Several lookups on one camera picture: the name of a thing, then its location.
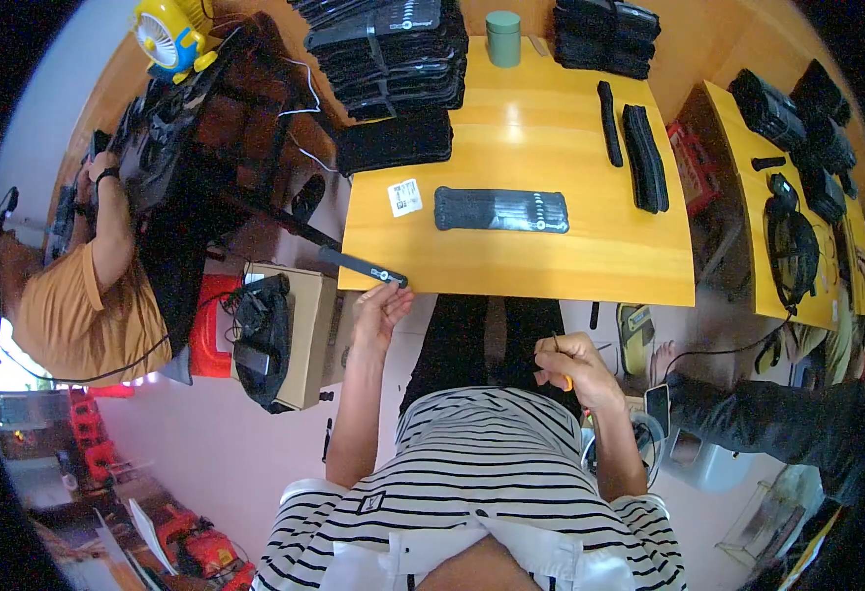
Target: yellow table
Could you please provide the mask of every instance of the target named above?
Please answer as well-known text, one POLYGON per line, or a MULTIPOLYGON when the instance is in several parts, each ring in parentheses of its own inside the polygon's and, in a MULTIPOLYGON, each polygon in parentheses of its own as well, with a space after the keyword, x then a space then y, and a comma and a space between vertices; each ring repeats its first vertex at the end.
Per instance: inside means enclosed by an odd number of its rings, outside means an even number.
MULTIPOLYGON (((416 291, 570 300, 695 305, 692 241, 675 158, 645 81, 565 70, 521 40, 521 65, 491 65, 485 38, 469 43, 466 95, 450 112, 454 138, 446 163, 354 175, 344 253, 409 277, 416 291), (669 211, 633 203, 625 165, 609 163, 597 82, 613 90, 619 134, 625 104, 644 105, 665 168, 669 211), (387 187, 415 179, 422 209, 394 218, 387 187), (559 191, 567 199, 564 234, 436 230, 439 186, 559 191)), ((339 289, 376 281, 342 268, 339 289)))
MULTIPOLYGON (((817 272, 817 296, 807 294, 798 305, 798 314, 792 320, 804 325, 819 326, 831 330, 836 329, 836 312, 838 300, 838 266, 836 262, 835 244, 832 240, 832 230, 826 221, 807 207, 800 185, 800 175, 791 163, 790 156, 775 147, 764 137, 747 128, 745 119, 738 110, 734 97, 728 91, 715 86, 708 80, 705 88, 709 97, 712 112, 720 124, 725 143, 738 178, 741 197, 745 205, 746 230, 750 243, 751 272, 754 278, 754 311, 756 314, 772 318, 785 318, 786 312, 774 286, 771 274, 770 260, 767 256, 767 241, 765 232, 765 203, 771 196, 768 188, 768 178, 773 172, 780 172, 791 183, 800 195, 800 212, 810 220, 820 245, 820 265, 817 272), (752 158, 769 158, 784 156, 785 166, 756 171, 751 167, 752 158)), ((850 250, 852 274, 853 310, 857 314, 865 314, 865 280, 855 266, 853 249, 856 245, 865 249, 865 219, 863 209, 858 200, 847 199, 847 243, 850 250)))

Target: printed logo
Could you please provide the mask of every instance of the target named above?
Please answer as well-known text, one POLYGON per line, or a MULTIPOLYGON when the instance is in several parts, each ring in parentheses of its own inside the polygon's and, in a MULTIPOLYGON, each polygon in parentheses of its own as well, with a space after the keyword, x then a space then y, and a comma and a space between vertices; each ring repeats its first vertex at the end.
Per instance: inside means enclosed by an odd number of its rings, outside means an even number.
POLYGON ((379 508, 383 505, 383 498, 385 496, 386 491, 380 491, 376 494, 365 496, 364 500, 361 501, 361 505, 357 508, 357 514, 363 515, 379 511, 379 508))

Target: black velcro strap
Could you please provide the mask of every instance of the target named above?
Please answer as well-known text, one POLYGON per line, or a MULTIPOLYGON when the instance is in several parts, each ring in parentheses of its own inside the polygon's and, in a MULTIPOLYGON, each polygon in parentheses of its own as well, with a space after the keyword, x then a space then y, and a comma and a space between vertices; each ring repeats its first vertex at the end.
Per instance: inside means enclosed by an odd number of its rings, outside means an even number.
POLYGON ((656 148, 645 107, 627 105, 623 108, 623 132, 636 206, 650 214, 668 211, 669 191, 663 159, 656 148))

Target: wall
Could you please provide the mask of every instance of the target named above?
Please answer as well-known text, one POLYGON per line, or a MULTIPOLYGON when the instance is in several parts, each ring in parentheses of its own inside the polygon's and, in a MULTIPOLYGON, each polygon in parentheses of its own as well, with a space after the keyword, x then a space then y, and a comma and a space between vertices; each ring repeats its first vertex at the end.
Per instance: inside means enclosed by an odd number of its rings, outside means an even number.
POLYGON ((56 171, 91 89, 129 27, 137 0, 86 0, 51 43, 15 107, 0 146, 0 201, 19 189, 8 222, 41 246, 56 171))

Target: white label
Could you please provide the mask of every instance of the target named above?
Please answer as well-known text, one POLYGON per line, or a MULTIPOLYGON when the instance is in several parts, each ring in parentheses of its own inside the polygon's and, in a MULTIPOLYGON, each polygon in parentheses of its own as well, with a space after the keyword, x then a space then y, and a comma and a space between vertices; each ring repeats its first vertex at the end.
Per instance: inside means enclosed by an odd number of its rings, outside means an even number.
POLYGON ((419 186, 415 179, 389 186, 386 192, 390 194, 390 208, 393 210, 394 218, 423 208, 423 201, 419 198, 419 186))

